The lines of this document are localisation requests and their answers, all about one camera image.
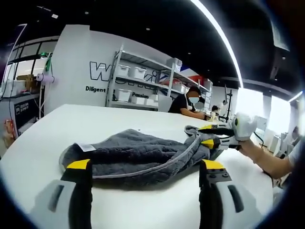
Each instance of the gray towel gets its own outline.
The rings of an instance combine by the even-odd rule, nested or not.
[[[184,144],[132,129],[92,144],[96,150],[90,152],[83,152],[75,143],[62,153],[60,166],[64,171],[74,161],[90,159],[93,179],[129,187],[164,182],[210,158],[210,150],[201,142],[214,136],[201,134],[193,126],[186,126],[184,131],[190,136]]]

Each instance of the person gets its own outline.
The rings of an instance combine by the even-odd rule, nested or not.
[[[296,144],[298,144],[298,142],[300,141],[300,139],[301,139],[301,135],[300,135],[300,133],[299,133],[299,127],[298,126],[296,126],[295,128],[294,128],[294,130],[293,130],[293,132],[292,132],[292,139],[293,139],[293,141],[292,141],[292,145],[293,146],[296,146]]]
[[[263,148],[256,146],[251,140],[240,142],[240,152],[251,158],[260,168],[267,172],[272,178],[278,179],[290,173],[295,162],[300,157],[301,145],[304,140],[300,140],[293,148],[288,157],[280,159],[265,152]]]
[[[223,100],[218,105],[212,106],[212,112],[215,112],[217,115],[220,115],[220,112],[221,112],[222,108],[224,107],[224,105],[227,105],[227,102],[225,100]]]
[[[204,119],[203,112],[196,111],[194,104],[199,102],[201,92],[198,87],[191,87],[186,94],[177,96],[169,109],[169,113],[183,114],[185,116]]]

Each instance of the white tabletop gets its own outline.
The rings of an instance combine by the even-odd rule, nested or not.
[[[4,183],[14,201],[29,213],[36,195],[50,181],[60,179],[58,159],[74,142],[97,143],[132,128],[156,137],[184,142],[186,125],[210,124],[180,114],[63,105],[22,134],[0,161]],[[236,183],[256,198],[257,208],[266,214],[272,207],[271,179],[250,159],[236,150],[218,158]],[[104,229],[197,229],[200,222],[199,173],[194,169],[171,181],[143,190],[92,188],[92,228]]]

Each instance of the metal shelf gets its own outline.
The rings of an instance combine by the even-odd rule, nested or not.
[[[163,88],[168,90],[168,86],[166,85],[161,85],[158,83],[153,83],[153,82],[149,82],[149,81],[145,81],[145,80],[141,80],[141,79],[137,79],[137,78],[132,78],[132,77],[128,77],[128,76],[121,76],[121,75],[116,75],[117,79],[124,79],[126,81],[129,82],[136,82],[136,83],[140,83],[140,84],[144,84],[144,85],[148,85],[148,86],[153,86],[153,87],[158,87],[158,88]]]
[[[164,71],[164,73],[170,74],[170,71],[166,70],[166,71]],[[186,83],[187,84],[186,86],[188,86],[188,87],[192,87],[192,86],[198,87],[198,83],[196,83],[194,80],[190,79],[189,77],[183,76],[176,72],[174,72],[173,77]],[[210,92],[208,89],[203,87],[201,84],[199,85],[199,89],[204,92]]]
[[[157,106],[142,105],[142,104],[133,104],[133,103],[121,102],[121,101],[111,101],[111,105],[133,106],[133,107],[143,107],[143,108],[150,108],[150,109],[158,109]]]
[[[171,70],[171,68],[166,66],[165,64],[158,63],[157,61],[141,57],[131,52],[122,51],[121,60],[136,63],[158,71]]]
[[[182,92],[180,92],[180,91],[177,91],[177,90],[175,90],[175,89],[172,89],[172,92],[175,92],[175,93],[178,93],[178,94],[184,94],[184,93],[182,93]]]

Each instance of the black ceiling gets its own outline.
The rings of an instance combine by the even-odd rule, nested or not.
[[[274,47],[269,16],[260,6],[252,0],[201,2],[226,34],[242,78],[275,85],[293,94],[301,90],[296,54]],[[236,80],[222,79],[237,78],[231,57],[215,28],[190,0],[86,0],[66,5],[55,0],[27,3],[16,10],[17,23],[29,24],[22,41],[60,35],[65,24],[89,24],[91,30],[127,37],[177,57],[210,78],[214,85],[239,86]],[[275,62],[277,81],[270,79]],[[245,87],[284,99],[291,97],[267,86],[245,83]]]

